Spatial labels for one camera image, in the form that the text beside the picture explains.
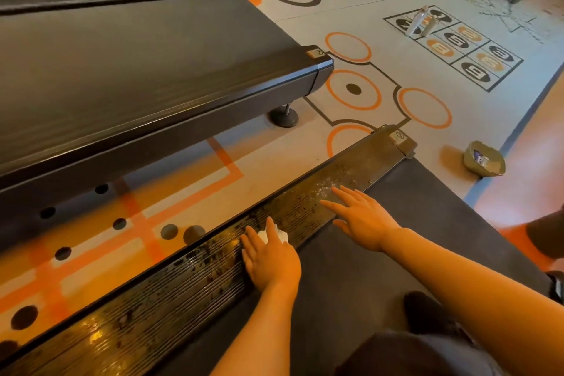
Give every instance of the gym floor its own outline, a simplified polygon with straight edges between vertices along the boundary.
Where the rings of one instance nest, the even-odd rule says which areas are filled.
[[[250,1],[335,59],[328,83],[293,103],[298,126],[255,118],[0,227],[0,356],[182,248],[184,236],[213,229],[383,124],[401,124],[419,144],[416,158],[466,198],[478,179],[461,152],[472,140],[501,148],[564,61],[556,0]],[[428,38],[405,37],[401,25],[423,5],[441,24]],[[527,128],[532,142],[543,131]],[[519,143],[515,155],[530,156]],[[513,163],[511,154],[508,179]],[[476,208],[495,225],[489,195]]]

